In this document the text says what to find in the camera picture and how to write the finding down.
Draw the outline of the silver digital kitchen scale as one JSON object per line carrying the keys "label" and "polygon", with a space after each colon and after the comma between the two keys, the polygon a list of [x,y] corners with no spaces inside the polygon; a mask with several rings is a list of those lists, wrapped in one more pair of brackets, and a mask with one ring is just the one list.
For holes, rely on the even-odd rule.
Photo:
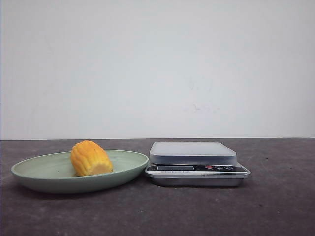
{"label": "silver digital kitchen scale", "polygon": [[145,174],[159,186],[236,187],[250,171],[220,142],[155,142]]}

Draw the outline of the yellow corn cob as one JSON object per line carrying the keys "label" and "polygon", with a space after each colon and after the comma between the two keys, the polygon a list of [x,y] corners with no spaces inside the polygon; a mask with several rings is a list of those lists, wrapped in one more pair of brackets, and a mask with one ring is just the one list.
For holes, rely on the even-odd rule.
{"label": "yellow corn cob", "polygon": [[90,140],[83,140],[72,147],[70,161],[78,176],[106,174],[114,170],[107,153]]}

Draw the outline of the light green plate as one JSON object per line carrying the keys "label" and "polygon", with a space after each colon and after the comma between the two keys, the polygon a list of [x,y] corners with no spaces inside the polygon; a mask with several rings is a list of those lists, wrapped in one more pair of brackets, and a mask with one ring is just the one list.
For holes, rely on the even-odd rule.
{"label": "light green plate", "polygon": [[148,166],[148,156],[126,150],[107,150],[114,171],[107,174],[78,176],[69,152],[37,156],[21,161],[11,172],[22,186],[56,194],[86,193],[113,188],[138,177]]}

